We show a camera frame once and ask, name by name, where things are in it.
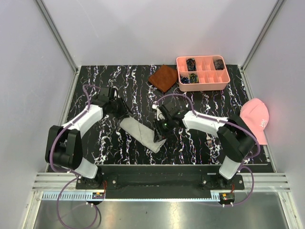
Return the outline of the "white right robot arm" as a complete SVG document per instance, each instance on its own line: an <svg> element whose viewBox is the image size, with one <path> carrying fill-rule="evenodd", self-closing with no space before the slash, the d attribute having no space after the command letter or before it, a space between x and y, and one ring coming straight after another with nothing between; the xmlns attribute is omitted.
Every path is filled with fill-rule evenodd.
<svg viewBox="0 0 305 229"><path fill-rule="evenodd" d="M254 134L240 116L215 117L195 110L183 110L171 103L154 105L153 109L157 112L153 121L155 143L166 139L175 128L193 129L217 137L225 158L209 188L227 189L233 184L233 177L257 143Z"/></svg>

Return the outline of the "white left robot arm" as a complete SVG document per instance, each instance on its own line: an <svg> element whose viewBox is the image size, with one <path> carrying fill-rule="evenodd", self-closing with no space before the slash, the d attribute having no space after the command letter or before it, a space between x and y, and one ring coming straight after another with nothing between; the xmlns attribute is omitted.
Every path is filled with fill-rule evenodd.
<svg viewBox="0 0 305 229"><path fill-rule="evenodd" d="M78 179L85 178L93 189L103 183L102 170L83 156L82 137L107 115L117 119L129 117L131 110L118 94L116 87L83 86L88 100L85 108L63 125L49 129L45 161L54 172L70 172Z"/></svg>

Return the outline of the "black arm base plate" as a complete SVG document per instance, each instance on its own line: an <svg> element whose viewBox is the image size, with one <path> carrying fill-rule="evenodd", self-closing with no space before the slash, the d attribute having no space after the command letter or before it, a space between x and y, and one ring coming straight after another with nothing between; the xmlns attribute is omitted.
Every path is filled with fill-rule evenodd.
<svg viewBox="0 0 305 229"><path fill-rule="evenodd" d="M190 174L190 173L120 173L102 174L97 179L82 178L77 181L77 189L116 190L123 187L149 186L191 186L204 190L244 190L244 181L241 175L225 180L217 174Z"/></svg>

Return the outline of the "grey cloth napkin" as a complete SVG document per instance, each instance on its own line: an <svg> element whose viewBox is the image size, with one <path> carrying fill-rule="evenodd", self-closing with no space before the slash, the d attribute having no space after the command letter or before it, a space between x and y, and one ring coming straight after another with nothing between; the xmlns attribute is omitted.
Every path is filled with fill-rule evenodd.
<svg viewBox="0 0 305 229"><path fill-rule="evenodd" d="M154 131L141 124L133 117L124 118L120 122L120 127L154 153L158 153L166 142L166 139L160 142L154 142Z"/></svg>

